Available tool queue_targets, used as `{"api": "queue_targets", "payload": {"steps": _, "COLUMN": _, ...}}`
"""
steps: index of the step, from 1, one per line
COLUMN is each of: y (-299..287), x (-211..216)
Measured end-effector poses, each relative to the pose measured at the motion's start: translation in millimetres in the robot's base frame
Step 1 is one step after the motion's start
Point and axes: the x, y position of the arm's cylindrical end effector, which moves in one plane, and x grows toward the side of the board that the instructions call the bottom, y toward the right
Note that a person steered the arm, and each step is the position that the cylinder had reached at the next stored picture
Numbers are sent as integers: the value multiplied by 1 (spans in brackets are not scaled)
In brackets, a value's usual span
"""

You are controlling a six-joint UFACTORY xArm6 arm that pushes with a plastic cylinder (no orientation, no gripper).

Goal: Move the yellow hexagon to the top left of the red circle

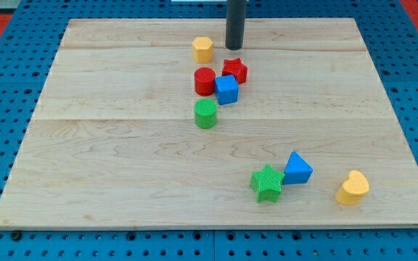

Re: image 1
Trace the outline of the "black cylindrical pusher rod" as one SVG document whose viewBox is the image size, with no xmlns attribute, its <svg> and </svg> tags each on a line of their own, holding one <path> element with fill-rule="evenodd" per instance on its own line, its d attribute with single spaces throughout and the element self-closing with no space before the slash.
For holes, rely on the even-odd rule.
<svg viewBox="0 0 418 261">
<path fill-rule="evenodd" d="M 230 50 L 239 50 L 242 48 L 246 8 L 246 0 L 228 0 L 226 3 L 225 45 Z"/>
</svg>

